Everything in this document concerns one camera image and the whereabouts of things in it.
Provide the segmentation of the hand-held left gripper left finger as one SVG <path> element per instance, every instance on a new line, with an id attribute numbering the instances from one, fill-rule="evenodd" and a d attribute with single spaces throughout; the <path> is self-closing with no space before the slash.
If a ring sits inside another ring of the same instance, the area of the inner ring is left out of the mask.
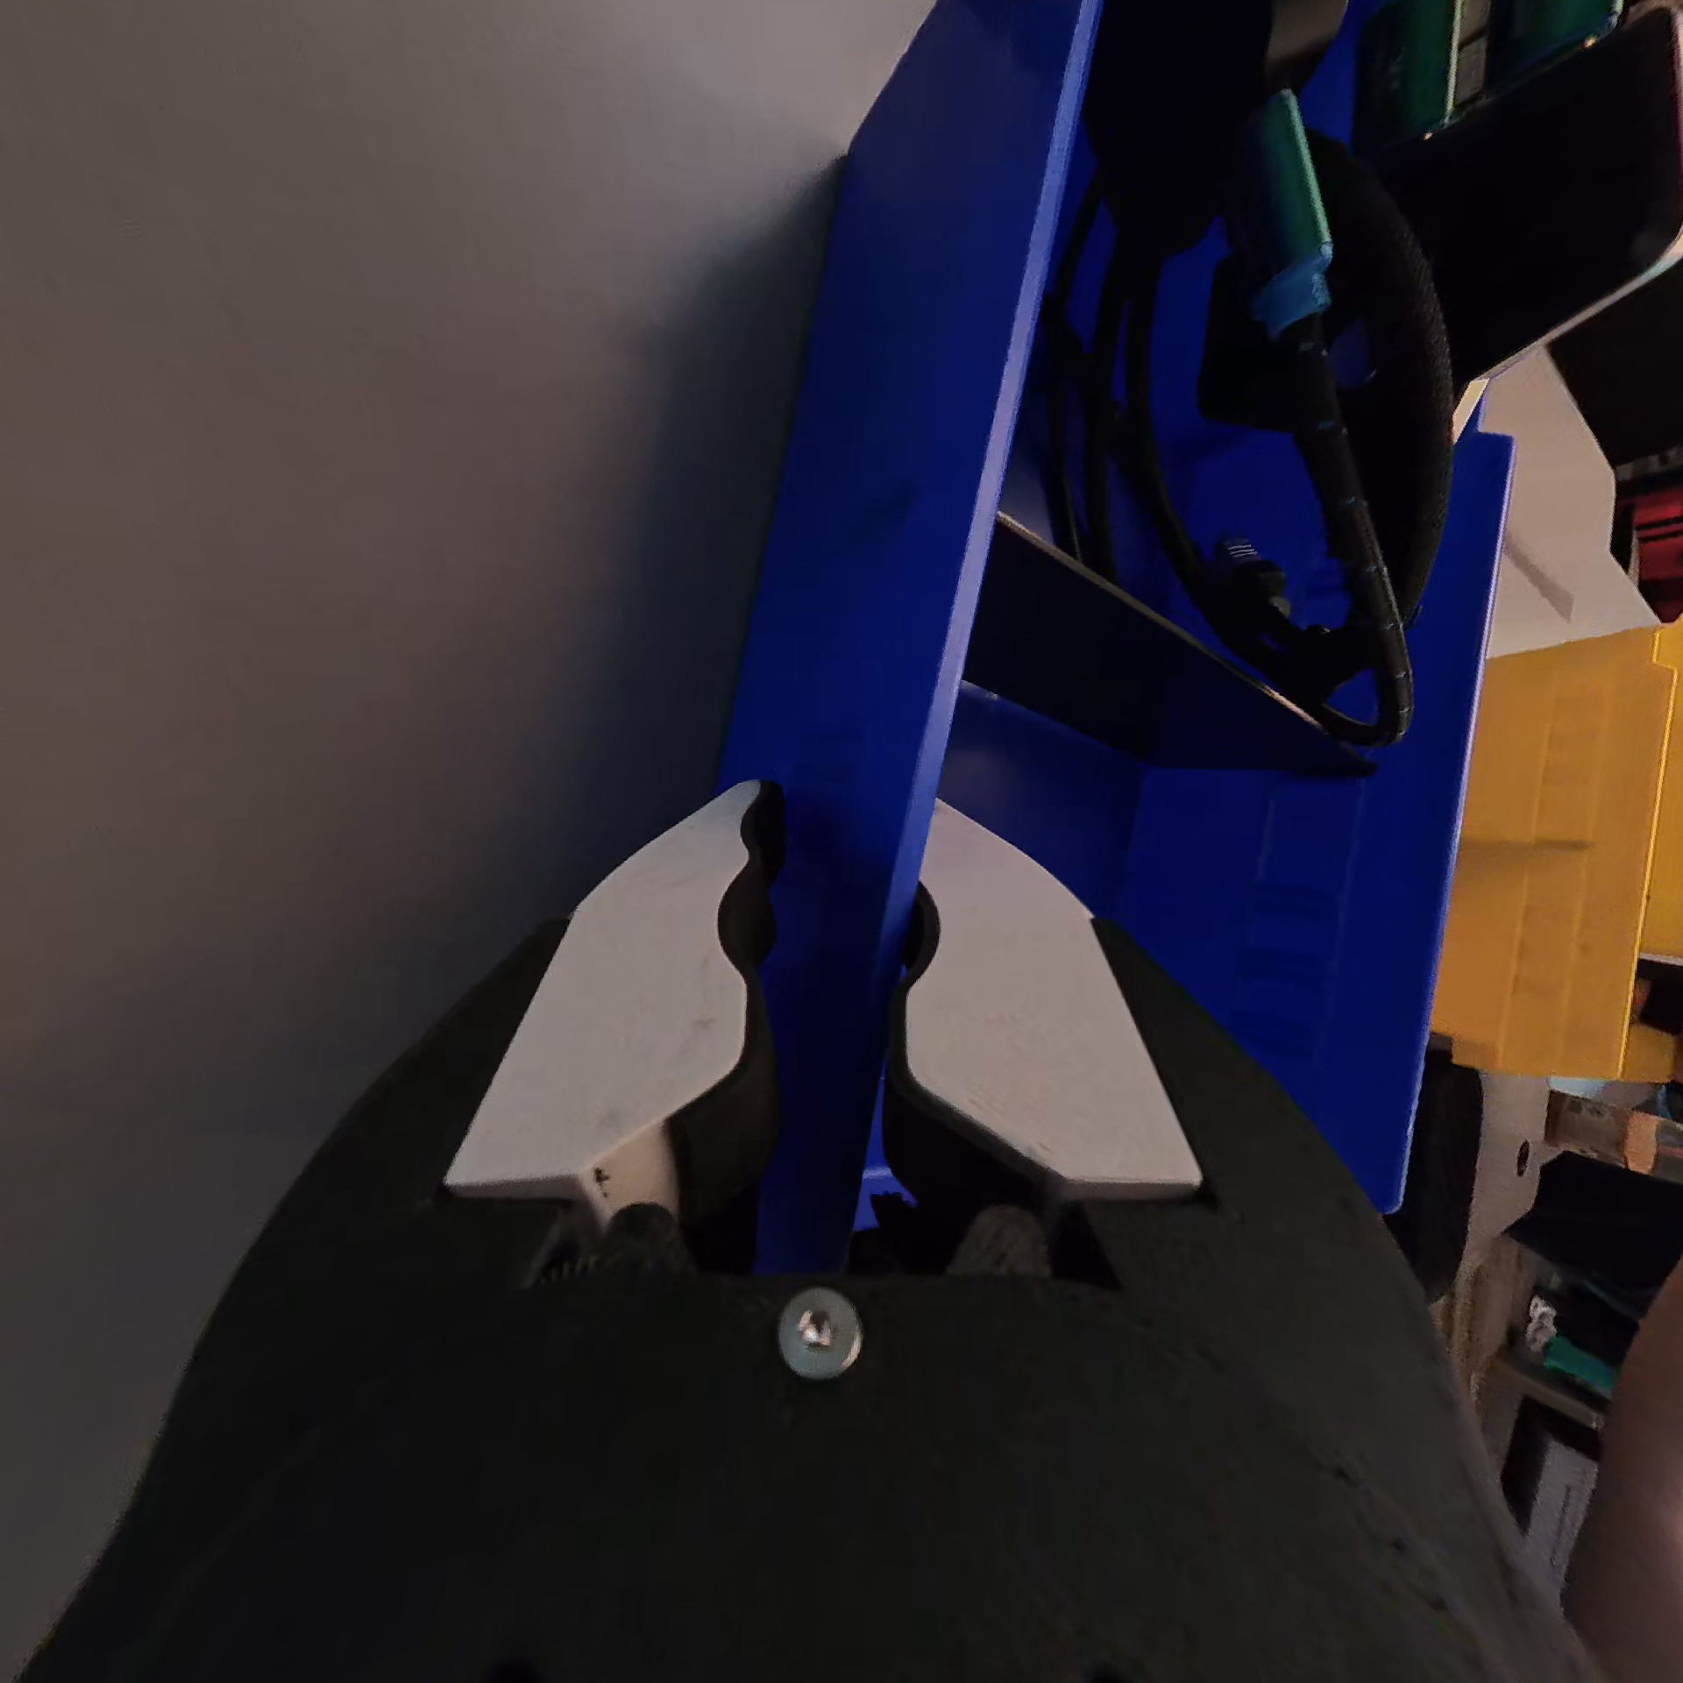
<path id="1" fill-rule="evenodd" d="M 749 1274 L 783 1090 L 761 971 L 786 796 L 748 780 L 578 906 L 448 1171 L 456 1199 L 550 1203 L 602 1238 L 634 1206 Z"/>

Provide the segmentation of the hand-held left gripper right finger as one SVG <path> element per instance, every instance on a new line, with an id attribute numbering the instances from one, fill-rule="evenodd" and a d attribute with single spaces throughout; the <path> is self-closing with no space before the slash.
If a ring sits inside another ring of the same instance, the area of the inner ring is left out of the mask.
<path id="1" fill-rule="evenodd" d="M 1078 1225 L 1206 1199 L 1096 917 L 944 801 L 889 1008 L 883 1159 L 889 1271 L 1055 1271 Z"/>

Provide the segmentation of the blue storage bin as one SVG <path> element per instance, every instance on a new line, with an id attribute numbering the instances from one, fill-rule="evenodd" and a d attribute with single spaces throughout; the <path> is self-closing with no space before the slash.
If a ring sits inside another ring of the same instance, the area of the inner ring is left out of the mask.
<path id="1" fill-rule="evenodd" d="M 1409 631 L 1416 712 L 1374 771 L 1175 771 L 965 682 L 997 517 L 1229 651 L 1105 455 L 1105 302 L 1178 239 L 1150 397 L 1173 506 L 1342 611 L 1286 437 L 1196 405 L 1238 96 L 1286 82 L 1349 140 L 1380 5 L 936 5 L 840 164 L 722 783 L 786 792 L 766 998 L 783 1137 L 758 1261 L 841 1259 L 891 1188 L 876 1135 L 940 796 L 1118 924 L 1288 1090 L 1373 1206 L 1402 1204 L 1500 570 L 1513 448 L 1467 431 Z M 1095 449 L 1086 431 L 1096 433 Z"/>

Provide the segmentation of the yellow storage bin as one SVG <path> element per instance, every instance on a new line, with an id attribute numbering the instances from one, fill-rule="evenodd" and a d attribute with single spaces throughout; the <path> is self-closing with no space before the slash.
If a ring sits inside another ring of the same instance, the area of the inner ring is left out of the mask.
<path id="1" fill-rule="evenodd" d="M 1680 963 L 1680 669 L 1680 624 L 1484 666 L 1432 1008 L 1456 1062 L 1674 1076 L 1635 984 Z"/>

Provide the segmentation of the black bin divider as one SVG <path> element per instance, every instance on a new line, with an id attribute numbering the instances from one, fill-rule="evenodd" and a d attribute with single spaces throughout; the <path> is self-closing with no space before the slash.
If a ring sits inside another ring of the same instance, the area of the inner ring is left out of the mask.
<path id="1" fill-rule="evenodd" d="M 1003 514 L 963 678 L 1150 768 L 1374 771 L 1271 686 Z"/>

